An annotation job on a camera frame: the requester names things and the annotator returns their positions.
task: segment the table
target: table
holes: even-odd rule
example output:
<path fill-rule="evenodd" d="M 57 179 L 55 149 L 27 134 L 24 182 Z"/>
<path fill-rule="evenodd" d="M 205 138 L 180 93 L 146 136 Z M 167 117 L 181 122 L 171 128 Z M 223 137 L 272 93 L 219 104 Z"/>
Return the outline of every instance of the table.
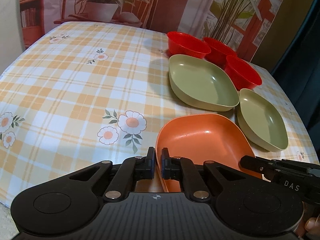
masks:
<path fill-rule="evenodd" d="M 22 190 L 102 160 L 146 155 L 169 120 L 212 113 L 173 94 L 166 49 L 163 33 L 67 22 L 14 61 L 0 77 L 0 202 L 10 206 Z M 263 80 L 254 91 L 280 112 L 289 137 L 279 153 L 251 144 L 255 155 L 318 163 L 287 96 L 253 67 Z M 233 110 L 220 114 L 235 121 Z"/>

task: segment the printed backdrop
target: printed backdrop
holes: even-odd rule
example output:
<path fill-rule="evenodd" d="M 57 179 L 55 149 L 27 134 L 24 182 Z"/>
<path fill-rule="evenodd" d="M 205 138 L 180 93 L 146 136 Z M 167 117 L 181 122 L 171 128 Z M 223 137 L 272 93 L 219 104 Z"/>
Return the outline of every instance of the printed backdrop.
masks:
<path fill-rule="evenodd" d="M 212 37 L 250 61 L 282 0 L 20 0 L 26 47 L 68 21 L 112 22 Z"/>

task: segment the wall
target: wall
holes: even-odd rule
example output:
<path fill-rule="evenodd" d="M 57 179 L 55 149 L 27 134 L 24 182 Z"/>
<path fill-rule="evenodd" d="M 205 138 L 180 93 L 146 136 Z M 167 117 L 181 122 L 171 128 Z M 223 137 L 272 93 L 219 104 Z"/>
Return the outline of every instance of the wall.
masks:
<path fill-rule="evenodd" d="M 0 0 L 0 74 L 23 51 L 19 0 Z"/>
<path fill-rule="evenodd" d="M 313 0 L 283 0 L 278 14 L 252 59 L 271 71 L 300 28 Z"/>

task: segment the floral tablecloth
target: floral tablecloth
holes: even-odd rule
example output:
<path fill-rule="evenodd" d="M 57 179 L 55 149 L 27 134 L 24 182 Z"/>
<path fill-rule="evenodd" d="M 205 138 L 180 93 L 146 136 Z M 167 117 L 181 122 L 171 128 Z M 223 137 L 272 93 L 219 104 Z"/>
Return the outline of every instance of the floral tablecloth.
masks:
<path fill-rule="evenodd" d="M 187 106 L 168 78 L 167 36 L 125 25 L 68 22 L 42 37 L 0 77 L 0 201 L 102 160 L 146 155 L 161 127 Z M 264 69 L 254 91 L 281 113 L 289 147 L 257 156 L 318 163 L 294 107 Z M 221 113 L 235 120 L 234 111 Z"/>

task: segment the plastic tableware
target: plastic tableware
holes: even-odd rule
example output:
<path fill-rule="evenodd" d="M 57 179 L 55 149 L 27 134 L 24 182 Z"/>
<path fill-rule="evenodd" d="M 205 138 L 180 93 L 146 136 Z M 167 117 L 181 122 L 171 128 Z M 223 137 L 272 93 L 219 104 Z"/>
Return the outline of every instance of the plastic tableware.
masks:
<path fill-rule="evenodd" d="M 172 55 L 185 54 L 192 57 L 204 58 L 211 52 L 204 42 L 186 33 L 168 32 L 168 47 Z"/>
<path fill-rule="evenodd" d="M 222 69 L 225 67 L 226 57 L 228 55 L 237 56 L 233 49 L 223 44 L 221 41 L 208 37 L 204 37 L 203 40 L 211 49 L 211 52 L 207 54 L 205 58 Z"/>
<path fill-rule="evenodd" d="M 239 103 L 239 95 L 228 75 L 205 60 L 186 55 L 171 56 L 169 80 L 177 97 L 190 106 L 228 111 Z"/>
<path fill-rule="evenodd" d="M 288 135 L 276 108 L 249 89 L 240 90 L 236 112 L 238 123 L 246 137 L 270 152 L 288 147 Z"/>
<path fill-rule="evenodd" d="M 238 57 L 227 56 L 224 71 L 231 78 L 237 90 L 242 88 L 253 89 L 262 84 L 262 79 L 258 72 Z"/>
<path fill-rule="evenodd" d="M 254 153 L 241 130 L 219 114 L 196 114 L 177 117 L 162 127 L 156 141 L 158 172 L 161 176 L 161 151 L 167 147 L 170 157 L 189 158 L 194 164 L 213 160 L 247 174 L 260 174 L 239 166 L 241 157 Z M 161 179 L 165 192 L 179 192 L 179 182 Z"/>

